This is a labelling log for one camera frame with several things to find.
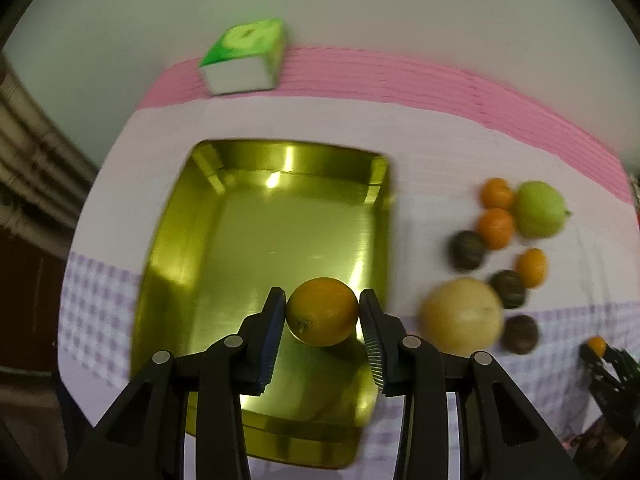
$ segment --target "gingham fabric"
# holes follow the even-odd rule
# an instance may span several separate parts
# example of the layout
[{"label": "gingham fabric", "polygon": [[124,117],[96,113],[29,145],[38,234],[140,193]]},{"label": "gingham fabric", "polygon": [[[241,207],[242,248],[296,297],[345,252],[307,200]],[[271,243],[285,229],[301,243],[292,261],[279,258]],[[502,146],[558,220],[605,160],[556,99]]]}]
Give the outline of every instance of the gingham fabric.
[{"label": "gingham fabric", "polygon": [[123,388],[140,275],[71,253],[60,297],[58,345],[84,368]]},{"label": "gingham fabric", "polygon": [[[84,368],[123,388],[129,380],[129,353],[140,276],[82,254],[71,253],[62,290],[59,342]],[[578,366],[578,347],[601,334],[612,345],[640,354],[640,303],[576,306],[530,313],[540,327],[538,347],[527,356],[492,349],[498,362],[561,438],[580,430],[588,393]],[[402,317],[415,333],[415,318]],[[372,460],[395,455],[401,401],[379,402],[361,453]],[[457,434],[454,405],[450,434]]]}]

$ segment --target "yellow tray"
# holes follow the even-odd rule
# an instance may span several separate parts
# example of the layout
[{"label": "yellow tray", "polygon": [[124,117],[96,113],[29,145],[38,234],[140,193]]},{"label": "yellow tray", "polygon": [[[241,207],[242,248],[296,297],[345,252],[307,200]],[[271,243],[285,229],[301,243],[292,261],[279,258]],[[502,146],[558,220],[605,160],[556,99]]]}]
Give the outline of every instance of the yellow tray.
[{"label": "yellow tray", "polygon": [[[290,295],[331,276],[357,295],[372,287],[383,302],[391,203],[389,164],[375,153],[286,140],[199,143],[150,250],[132,373],[159,349],[200,352],[235,333],[272,286]],[[248,454],[326,468],[354,460],[377,395],[356,332],[312,348],[285,327],[271,384],[241,399]]]}]

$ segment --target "brown round fruit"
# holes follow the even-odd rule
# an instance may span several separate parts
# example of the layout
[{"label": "brown round fruit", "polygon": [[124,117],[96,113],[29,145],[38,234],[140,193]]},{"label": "brown round fruit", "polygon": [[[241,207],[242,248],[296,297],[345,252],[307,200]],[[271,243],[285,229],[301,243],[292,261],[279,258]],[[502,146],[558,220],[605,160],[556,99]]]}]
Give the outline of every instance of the brown round fruit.
[{"label": "brown round fruit", "polygon": [[314,278],[300,285],[287,301],[291,333],[310,346],[338,344],[354,332],[358,300],[353,291],[334,278]]},{"label": "brown round fruit", "polygon": [[458,278],[434,289],[420,308],[420,333],[441,352],[468,357],[502,332],[500,298],[480,280]]},{"label": "brown round fruit", "polygon": [[512,270],[496,272],[489,280],[504,308],[518,308],[527,301],[527,289],[520,277]]},{"label": "brown round fruit", "polygon": [[518,355],[528,354],[538,345],[539,338],[538,324],[532,317],[520,314],[504,322],[502,346],[509,352]]},{"label": "brown round fruit", "polygon": [[486,256],[486,245],[473,231],[460,231],[449,240],[449,261],[456,270],[475,270]]}]

